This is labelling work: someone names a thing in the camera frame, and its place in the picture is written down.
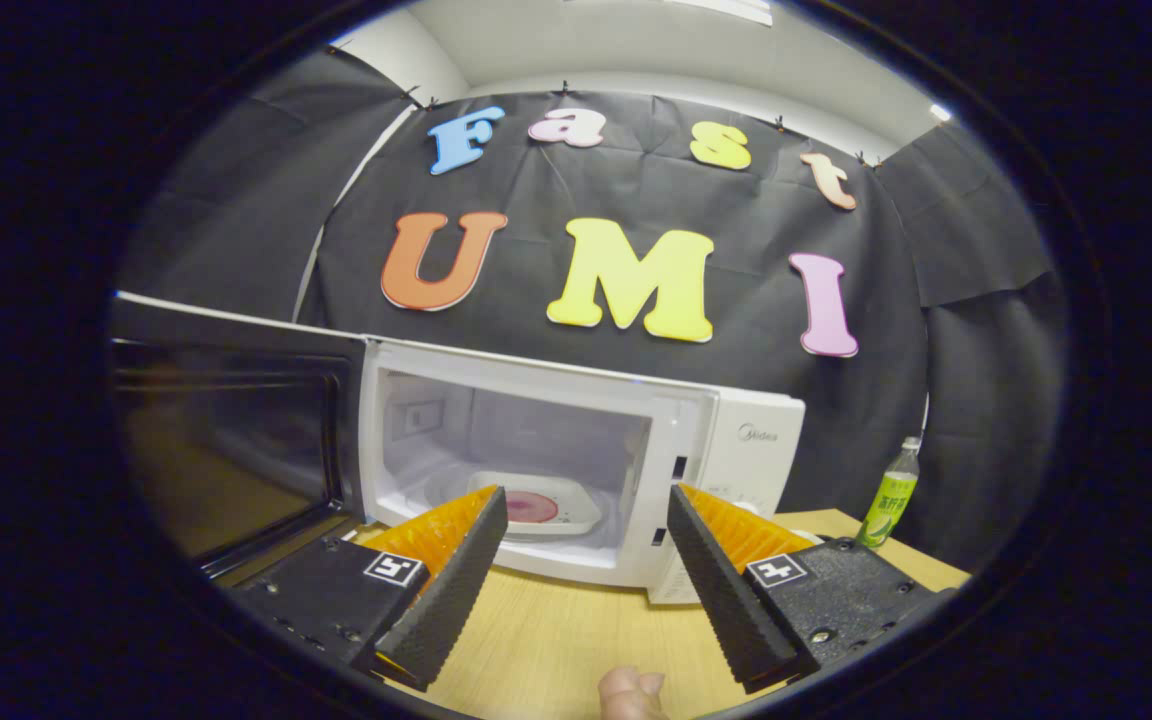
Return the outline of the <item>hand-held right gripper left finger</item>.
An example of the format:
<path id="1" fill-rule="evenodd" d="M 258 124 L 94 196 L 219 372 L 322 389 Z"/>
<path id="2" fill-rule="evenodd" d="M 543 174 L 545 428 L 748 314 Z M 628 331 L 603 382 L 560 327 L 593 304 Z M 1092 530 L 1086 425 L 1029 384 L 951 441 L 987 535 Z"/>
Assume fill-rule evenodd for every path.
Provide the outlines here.
<path id="1" fill-rule="evenodd" d="M 366 541 L 306 544 L 230 597 L 314 655 L 425 691 L 465 628 L 507 526 L 505 488 L 476 488 Z"/>

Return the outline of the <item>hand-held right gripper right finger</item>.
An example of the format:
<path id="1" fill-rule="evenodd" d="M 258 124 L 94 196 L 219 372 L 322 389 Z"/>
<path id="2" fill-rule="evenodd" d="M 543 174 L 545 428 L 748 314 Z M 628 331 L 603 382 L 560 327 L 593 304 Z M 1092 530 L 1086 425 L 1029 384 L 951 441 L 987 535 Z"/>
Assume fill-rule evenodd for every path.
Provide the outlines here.
<path id="1" fill-rule="evenodd" d="M 670 488 L 667 530 L 748 694 L 844 664 L 942 600 L 854 538 L 814 544 L 685 484 Z"/>

